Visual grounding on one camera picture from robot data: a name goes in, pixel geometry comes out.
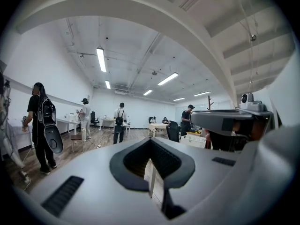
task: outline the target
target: white basket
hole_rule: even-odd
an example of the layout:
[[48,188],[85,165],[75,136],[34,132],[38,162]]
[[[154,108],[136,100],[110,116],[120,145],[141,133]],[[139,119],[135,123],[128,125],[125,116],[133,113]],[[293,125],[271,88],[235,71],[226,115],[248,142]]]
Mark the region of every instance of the white basket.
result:
[[205,148],[206,138],[188,134],[181,137],[181,143],[193,147]]

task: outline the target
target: stool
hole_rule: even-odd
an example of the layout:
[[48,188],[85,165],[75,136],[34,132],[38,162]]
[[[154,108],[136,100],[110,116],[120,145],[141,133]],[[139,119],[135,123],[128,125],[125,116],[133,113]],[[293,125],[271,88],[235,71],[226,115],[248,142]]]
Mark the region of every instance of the stool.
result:
[[81,144],[82,144],[82,152],[83,152],[83,140],[81,138],[81,135],[72,135],[71,136],[71,140],[72,140],[72,149],[73,149],[73,152],[74,152],[74,141],[75,140],[81,140]]

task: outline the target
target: shoe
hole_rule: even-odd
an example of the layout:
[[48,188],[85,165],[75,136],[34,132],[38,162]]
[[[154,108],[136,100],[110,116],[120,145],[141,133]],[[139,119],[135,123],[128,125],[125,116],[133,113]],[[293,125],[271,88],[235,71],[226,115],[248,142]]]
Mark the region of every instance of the shoe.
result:
[[55,161],[54,161],[54,164],[48,163],[48,165],[49,165],[51,168],[57,168],[57,165],[56,165],[56,162],[55,162]]
[[45,175],[50,174],[50,168],[48,166],[47,167],[41,167],[39,170],[42,174],[45,174]]

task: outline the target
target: white shirt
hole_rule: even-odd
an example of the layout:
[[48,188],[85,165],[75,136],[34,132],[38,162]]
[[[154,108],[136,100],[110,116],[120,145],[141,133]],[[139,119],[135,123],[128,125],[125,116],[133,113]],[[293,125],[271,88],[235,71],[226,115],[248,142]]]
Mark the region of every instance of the white shirt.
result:
[[127,114],[126,114],[125,110],[124,110],[124,109],[121,109],[121,108],[116,109],[116,110],[114,111],[114,116],[113,116],[113,117],[114,117],[114,118],[117,118],[117,117],[123,118],[123,122],[124,122],[125,120],[127,120]]
[[82,108],[82,112],[85,113],[85,115],[81,114],[80,119],[81,121],[89,121],[90,120],[90,105],[84,104]]

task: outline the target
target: white arch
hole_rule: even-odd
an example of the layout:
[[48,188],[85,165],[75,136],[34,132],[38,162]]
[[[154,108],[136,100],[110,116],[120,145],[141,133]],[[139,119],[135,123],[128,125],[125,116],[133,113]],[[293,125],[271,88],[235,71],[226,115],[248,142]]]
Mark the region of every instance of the white arch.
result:
[[[24,6],[33,7],[27,0]],[[22,34],[41,24],[72,16],[108,16],[129,20],[156,30],[197,57],[236,101],[230,73],[221,68],[204,26],[167,0],[44,0],[36,9],[19,14],[16,27]]]

